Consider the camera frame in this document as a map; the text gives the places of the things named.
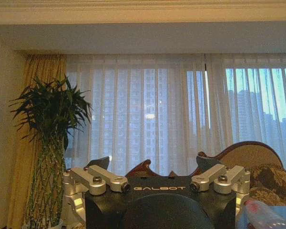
metal bolt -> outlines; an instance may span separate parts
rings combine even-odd
[[[218,181],[223,182],[223,183],[226,183],[226,182],[228,181],[228,177],[225,176],[225,175],[220,175],[220,176],[218,177]]]
[[[121,191],[122,192],[128,192],[130,190],[130,185],[128,183],[124,183],[122,186],[121,186]]]
[[[123,177],[116,177],[114,180],[123,180]]]
[[[196,184],[196,183],[191,183],[191,184],[190,184],[190,189],[191,189],[193,192],[198,192],[198,191],[199,191],[199,185]]]
[[[195,177],[196,180],[204,180],[204,177]]]
[[[102,178],[97,176],[97,177],[93,177],[93,180],[92,180],[95,184],[99,184],[102,182]]]

plastic water bottle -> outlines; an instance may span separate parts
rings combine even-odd
[[[261,201],[249,199],[245,211],[255,229],[286,229],[286,220]]]

patterned cushion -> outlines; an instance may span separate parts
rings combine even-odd
[[[265,187],[254,187],[250,189],[250,197],[270,206],[286,206],[286,201]]]
[[[85,229],[86,226],[82,225],[81,223],[79,223],[77,226],[72,227],[72,229]]]
[[[286,171],[281,166],[261,164],[249,170],[251,172],[250,188],[264,187],[269,189],[280,197],[281,203],[286,204]]]

wall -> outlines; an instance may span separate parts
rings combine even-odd
[[[0,229],[7,223],[16,135],[8,104],[21,92],[24,64],[24,55],[0,42]]]
[[[0,25],[0,39],[27,53],[286,52],[286,21]]]

yellow curtain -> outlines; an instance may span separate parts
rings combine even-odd
[[[55,79],[62,79],[64,74],[64,55],[29,55],[24,68],[24,87],[34,83],[33,79],[36,76],[42,81],[50,82]],[[39,148],[37,141],[29,143],[29,138],[21,140],[21,137],[25,136],[28,131],[29,128],[26,126],[17,133],[11,133],[18,136],[7,224],[7,228],[12,229],[20,229],[24,223],[34,161]]]

